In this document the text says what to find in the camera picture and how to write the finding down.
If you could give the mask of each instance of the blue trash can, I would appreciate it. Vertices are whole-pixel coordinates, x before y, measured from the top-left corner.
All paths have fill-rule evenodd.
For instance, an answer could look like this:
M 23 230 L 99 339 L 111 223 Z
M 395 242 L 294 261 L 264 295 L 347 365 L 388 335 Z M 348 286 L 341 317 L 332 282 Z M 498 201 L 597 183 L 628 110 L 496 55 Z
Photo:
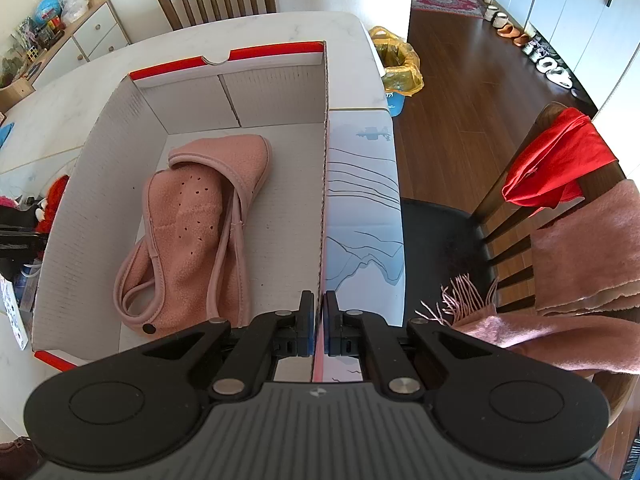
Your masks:
M 404 105 L 404 96 L 398 92 L 386 93 L 386 105 L 389 107 L 389 113 L 392 117 L 399 115 L 402 111 L 402 105 Z

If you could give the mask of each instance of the crosshair logo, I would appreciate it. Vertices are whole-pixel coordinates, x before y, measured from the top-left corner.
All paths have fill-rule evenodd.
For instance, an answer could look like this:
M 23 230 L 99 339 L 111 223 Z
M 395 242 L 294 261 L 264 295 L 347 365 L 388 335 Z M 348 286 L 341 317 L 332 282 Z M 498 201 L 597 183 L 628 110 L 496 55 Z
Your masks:
M 315 388 L 311 388 L 309 393 L 314 397 L 322 397 L 326 395 L 326 390 L 317 386 Z

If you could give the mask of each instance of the white paper card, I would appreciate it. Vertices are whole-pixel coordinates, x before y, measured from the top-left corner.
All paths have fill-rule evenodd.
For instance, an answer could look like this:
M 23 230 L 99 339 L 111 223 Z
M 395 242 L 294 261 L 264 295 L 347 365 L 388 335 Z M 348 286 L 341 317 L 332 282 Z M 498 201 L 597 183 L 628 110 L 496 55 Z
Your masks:
M 14 329 L 15 340 L 18 342 L 20 350 L 24 350 L 27 346 L 29 338 L 27 331 L 24 329 L 20 311 L 18 310 L 18 302 L 15 301 L 14 284 L 0 276 L 0 290 L 2 290 L 2 302 L 6 310 L 7 317 Z

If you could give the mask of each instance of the trash can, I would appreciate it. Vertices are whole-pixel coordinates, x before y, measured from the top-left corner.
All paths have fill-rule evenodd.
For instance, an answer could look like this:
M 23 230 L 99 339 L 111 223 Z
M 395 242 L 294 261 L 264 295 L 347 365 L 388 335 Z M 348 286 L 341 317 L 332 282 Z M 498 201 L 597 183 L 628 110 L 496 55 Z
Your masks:
M 412 96 L 424 86 L 420 58 L 410 44 L 384 27 L 373 27 L 369 35 L 385 68 L 382 84 L 386 104 L 395 117 L 402 111 L 405 96 Z

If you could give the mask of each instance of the yellow trash bag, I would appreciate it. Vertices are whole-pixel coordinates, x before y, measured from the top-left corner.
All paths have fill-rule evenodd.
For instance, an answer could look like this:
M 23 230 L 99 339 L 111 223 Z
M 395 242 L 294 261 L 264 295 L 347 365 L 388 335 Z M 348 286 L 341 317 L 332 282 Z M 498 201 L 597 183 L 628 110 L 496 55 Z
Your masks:
M 369 35 L 385 67 L 382 84 L 387 92 L 411 96 L 424 86 L 420 58 L 414 48 L 385 27 L 373 27 Z

